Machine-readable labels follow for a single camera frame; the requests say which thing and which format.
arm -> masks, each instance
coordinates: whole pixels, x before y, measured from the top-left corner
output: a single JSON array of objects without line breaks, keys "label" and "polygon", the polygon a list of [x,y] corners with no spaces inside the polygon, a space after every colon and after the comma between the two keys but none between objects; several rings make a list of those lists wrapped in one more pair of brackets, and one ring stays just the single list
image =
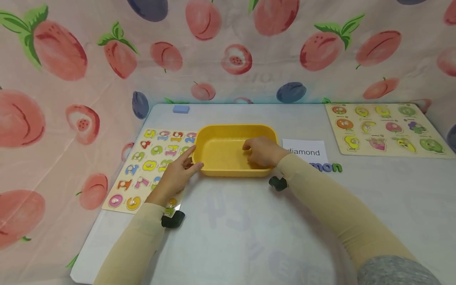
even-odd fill
[{"label": "arm", "polygon": [[402,242],[349,190],[267,138],[245,142],[249,161],[277,166],[293,194],[342,243],[364,284],[440,285]]},{"label": "arm", "polygon": [[174,162],[168,164],[157,187],[131,219],[120,238],[103,262],[93,285],[140,284],[150,259],[163,238],[165,229],[161,217],[165,206],[176,192],[184,189],[188,180],[202,167],[192,164],[192,146]]},{"label": "arm", "polygon": [[294,154],[285,156],[277,167],[296,198],[339,239],[356,270],[380,255],[417,261],[361,200],[330,177]]},{"label": "arm", "polygon": [[140,284],[165,228],[165,208],[144,203],[103,262],[93,285]]}]

hand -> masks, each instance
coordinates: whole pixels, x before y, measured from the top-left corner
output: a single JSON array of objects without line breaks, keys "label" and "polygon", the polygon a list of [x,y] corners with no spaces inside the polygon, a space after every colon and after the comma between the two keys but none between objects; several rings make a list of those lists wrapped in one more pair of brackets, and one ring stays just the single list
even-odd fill
[{"label": "hand", "polygon": [[166,207],[168,200],[177,192],[184,189],[190,178],[204,166],[202,162],[197,164],[192,163],[192,159],[189,156],[195,148],[196,145],[192,146],[175,161],[168,164],[157,187],[155,187],[145,200],[146,203]]},{"label": "hand", "polygon": [[252,149],[252,154],[247,160],[261,166],[277,166],[279,161],[290,153],[264,136],[246,140],[242,149]]}]

number puzzle board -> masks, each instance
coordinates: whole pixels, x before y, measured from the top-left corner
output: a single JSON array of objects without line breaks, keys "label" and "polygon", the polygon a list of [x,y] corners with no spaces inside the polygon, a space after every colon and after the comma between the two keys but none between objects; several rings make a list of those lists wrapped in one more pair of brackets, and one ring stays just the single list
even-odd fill
[{"label": "number puzzle board", "polygon": [[[195,142],[190,131],[146,129],[141,133],[120,170],[102,209],[134,214],[155,189],[166,166]],[[183,191],[168,201],[165,215],[181,207]]]},{"label": "number puzzle board", "polygon": [[343,155],[455,158],[414,104],[326,104]]}]

white paper card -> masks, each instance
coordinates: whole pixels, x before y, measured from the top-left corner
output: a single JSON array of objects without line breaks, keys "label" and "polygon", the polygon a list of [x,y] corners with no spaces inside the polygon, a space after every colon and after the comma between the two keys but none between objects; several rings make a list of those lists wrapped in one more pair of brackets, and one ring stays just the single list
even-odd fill
[{"label": "white paper card", "polygon": [[328,163],[325,142],[322,140],[282,139],[282,146],[309,163]]}]

pink peach print fabric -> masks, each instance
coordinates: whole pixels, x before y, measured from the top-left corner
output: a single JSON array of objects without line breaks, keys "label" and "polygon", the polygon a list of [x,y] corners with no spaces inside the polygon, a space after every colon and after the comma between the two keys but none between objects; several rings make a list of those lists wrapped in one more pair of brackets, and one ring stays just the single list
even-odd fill
[{"label": "pink peach print fabric", "polygon": [[156,103],[412,102],[456,141],[456,0],[144,3],[0,3],[0,284],[71,282]]}]

